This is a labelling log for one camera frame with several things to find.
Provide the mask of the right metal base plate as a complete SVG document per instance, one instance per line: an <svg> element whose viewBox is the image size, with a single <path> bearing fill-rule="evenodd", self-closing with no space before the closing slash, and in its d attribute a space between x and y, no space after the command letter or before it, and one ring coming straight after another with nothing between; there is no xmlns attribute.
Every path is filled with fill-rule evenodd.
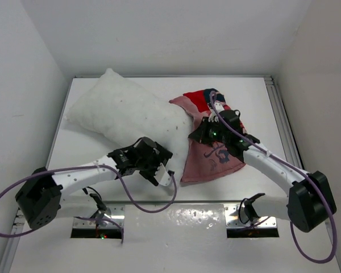
<svg viewBox="0 0 341 273"><path fill-rule="evenodd" d="M274 217L264 216L255 220L253 223L248 221L246 224L243 224L239 219L238 203L229 203L224 204L223 206L226 228L228 230L277 229L277 223Z"/></svg>

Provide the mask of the white pillow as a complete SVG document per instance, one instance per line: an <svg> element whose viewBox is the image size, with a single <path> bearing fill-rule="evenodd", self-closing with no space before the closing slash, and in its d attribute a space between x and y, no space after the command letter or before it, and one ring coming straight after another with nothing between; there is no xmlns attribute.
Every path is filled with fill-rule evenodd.
<svg viewBox="0 0 341 273"><path fill-rule="evenodd" d="M150 138L172 152L167 169L175 172L177 181L181 180L192 118L183 108L158 98L111 68L69 108L65 117L120 147L144 136Z"/></svg>

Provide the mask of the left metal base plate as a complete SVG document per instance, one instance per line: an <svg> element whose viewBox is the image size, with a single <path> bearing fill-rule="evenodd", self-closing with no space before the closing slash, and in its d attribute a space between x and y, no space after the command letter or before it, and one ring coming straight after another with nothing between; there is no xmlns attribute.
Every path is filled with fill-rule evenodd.
<svg viewBox="0 0 341 273"><path fill-rule="evenodd" d="M89 221L74 218L73 228L75 229L116 229L116 223L120 227L124 224L125 207L120 205L110 204L105 211L96 210L89 216L83 218L90 218Z"/></svg>

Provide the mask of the metal base plate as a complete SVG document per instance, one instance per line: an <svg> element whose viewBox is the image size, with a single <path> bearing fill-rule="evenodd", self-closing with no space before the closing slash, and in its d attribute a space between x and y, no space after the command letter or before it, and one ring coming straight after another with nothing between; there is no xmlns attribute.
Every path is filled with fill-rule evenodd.
<svg viewBox="0 0 341 273"><path fill-rule="evenodd" d="M253 223L248 221L246 224L243 224L239 219L238 203L229 203L224 204L223 206L226 228L228 230L277 229L277 223L274 217L264 216L255 220Z"/></svg>
<svg viewBox="0 0 341 273"><path fill-rule="evenodd" d="M116 223L120 227L124 224L125 207L120 205L110 204L105 211L96 210L89 216L83 218L90 218L89 221L74 218L73 228L75 229L116 229Z"/></svg>

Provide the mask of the aluminium frame rail right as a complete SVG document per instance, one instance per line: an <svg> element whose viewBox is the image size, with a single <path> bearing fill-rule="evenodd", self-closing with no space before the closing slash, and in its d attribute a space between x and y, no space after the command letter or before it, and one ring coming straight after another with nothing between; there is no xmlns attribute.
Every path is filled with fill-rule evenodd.
<svg viewBox="0 0 341 273"><path fill-rule="evenodd" d="M272 105L286 161L296 167L303 168L304 165L289 123L282 96L275 80L271 76L266 76L264 77L264 82Z"/></svg>

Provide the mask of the red patterned pillowcase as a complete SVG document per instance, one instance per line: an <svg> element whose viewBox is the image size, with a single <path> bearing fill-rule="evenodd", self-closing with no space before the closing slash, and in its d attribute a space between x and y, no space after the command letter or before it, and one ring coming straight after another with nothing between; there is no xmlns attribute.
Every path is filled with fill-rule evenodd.
<svg viewBox="0 0 341 273"><path fill-rule="evenodd" d="M210 106L210 93L212 89L184 93L169 102L175 104L191 116L193 130L202 121L202 118L215 117ZM245 166L239 159L230 155L222 143L212 145L200 144L194 140L189 141L189 152L185 163L182 183L203 183L230 175Z"/></svg>

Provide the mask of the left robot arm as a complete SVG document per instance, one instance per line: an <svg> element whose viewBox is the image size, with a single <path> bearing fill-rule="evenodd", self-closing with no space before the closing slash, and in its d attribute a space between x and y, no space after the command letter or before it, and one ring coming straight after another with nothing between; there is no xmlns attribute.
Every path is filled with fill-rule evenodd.
<svg viewBox="0 0 341 273"><path fill-rule="evenodd" d="M51 222L72 193L104 181L138 172L154 186L167 186L172 173L166 168L173 154L153 140L142 137L134 144L78 167L49 171L37 169L15 196L32 230Z"/></svg>

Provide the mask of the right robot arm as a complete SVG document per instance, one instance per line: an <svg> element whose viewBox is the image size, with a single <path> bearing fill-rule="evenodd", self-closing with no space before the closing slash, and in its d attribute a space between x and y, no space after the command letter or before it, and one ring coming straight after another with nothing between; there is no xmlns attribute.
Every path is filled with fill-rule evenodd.
<svg viewBox="0 0 341 273"><path fill-rule="evenodd" d="M263 173L286 193L283 198L257 193L243 199L238 211L243 224L272 216L289 220L307 233L337 211L327 177L319 171L309 173L286 166L279 157L268 155L257 138L243 131L237 110L202 118L189 139L209 146L223 144L231 156Z"/></svg>

